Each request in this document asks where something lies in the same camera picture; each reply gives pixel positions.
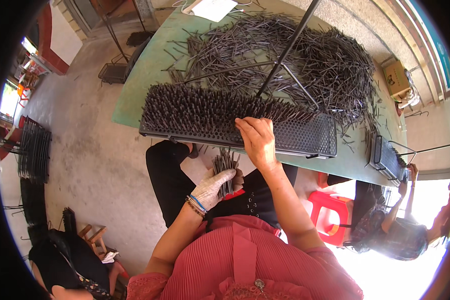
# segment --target white paper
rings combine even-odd
[[[219,22],[235,6],[237,2],[232,0],[197,0],[192,5],[183,10],[183,13],[192,12],[193,15]]]

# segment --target perforated black board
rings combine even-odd
[[[211,144],[222,147],[243,148],[240,132],[235,129],[195,133],[192,131],[152,131],[146,128],[144,119],[139,132],[144,136],[173,139],[176,141]],[[285,121],[274,124],[277,153],[300,156],[332,158],[337,155],[336,124],[332,116],[319,114],[308,122]]]
[[[406,173],[407,169],[398,163],[397,155],[392,144],[383,136],[378,135],[375,137],[371,151],[370,165],[398,186],[404,178],[404,175],[408,173]]]

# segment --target worker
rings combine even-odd
[[[31,271],[51,299],[112,299],[117,276],[129,277],[119,261],[102,263],[76,233],[51,229],[47,237],[32,241]]]
[[[168,229],[144,273],[130,279],[127,299],[362,299],[295,193],[297,169],[276,160],[272,121],[245,117],[235,125],[257,167],[244,178],[239,170],[210,170],[195,186],[180,169],[196,156],[192,144],[162,141],[147,150]],[[220,201],[228,180],[245,192]],[[277,237],[279,227],[289,244]]]
[[[345,247],[351,247],[359,254],[372,249],[393,259],[410,261],[422,255],[432,242],[449,234],[450,196],[448,204],[442,207],[430,229],[414,219],[412,204],[419,171],[415,164],[410,164],[407,168],[412,183],[404,218],[398,218],[397,213],[408,191],[406,183],[400,183],[400,199],[387,212],[382,186],[356,181],[352,221],[350,225],[345,225],[352,231],[350,240],[343,243]],[[349,180],[351,179],[325,173],[318,174],[320,188]]]

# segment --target woman's left hand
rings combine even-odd
[[[222,184],[231,179],[233,179],[234,192],[243,188],[243,173],[240,169],[228,169],[214,176],[214,169],[211,168],[205,173],[203,179],[192,191],[191,195],[195,197],[207,211],[209,211],[222,200],[218,198],[218,191]]]

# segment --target bundle of bristles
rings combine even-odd
[[[232,24],[210,29],[205,33],[190,33],[187,41],[170,41],[182,56],[164,71],[173,83],[240,65],[275,61],[294,33],[299,18],[258,12],[239,14]],[[175,68],[177,61],[188,59],[185,70]],[[371,56],[355,39],[335,27],[318,31],[306,27],[299,35],[292,51],[285,58],[287,65],[312,97],[319,110],[300,87],[282,69],[267,85],[264,94],[290,99],[302,107],[310,117],[325,112],[333,114],[342,134],[349,127],[366,123],[376,133],[373,96],[376,94],[372,75],[375,72]],[[225,72],[206,77],[192,86],[206,84],[211,89],[237,92],[253,96],[264,83],[272,66],[261,66]]]
[[[240,154],[238,155],[236,161],[234,161],[235,153],[232,152],[232,155],[230,155],[230,152],[230,148],[228,148],[228,150],[220,148],[220,154],[215,156],[215,158],[211,161],[213,165],[213,173],[215,175],[228,169],[236,170],[239,167]],[[228,180],[222,184],[220,190],[218,191],[218,198],[225,198],[228,194],[233,194],[232,180]]]

